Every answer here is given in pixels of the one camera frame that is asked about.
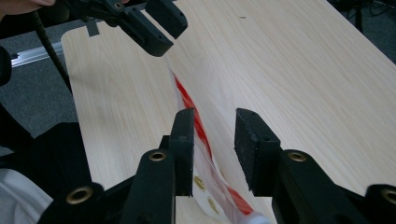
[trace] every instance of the wooden table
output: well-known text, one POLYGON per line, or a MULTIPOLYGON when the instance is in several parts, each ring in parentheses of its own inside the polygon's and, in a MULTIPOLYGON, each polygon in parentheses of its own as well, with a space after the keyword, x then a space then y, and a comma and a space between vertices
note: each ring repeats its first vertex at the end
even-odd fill
MULTIPOLYGON (((162 58, 100 24, 63 37, 94 181, 133 175, 169 134, 177 112, 173 71, 197 105, 219 168, 254 198, 235 153, 235 109, 258 112, 282 141, 313 156, 338 185, 363 194, 396 185, 396 66, 325 0, 179 0, 187 31, 162 58)), ((213 223, 177 199, 178 223, 213 223)))

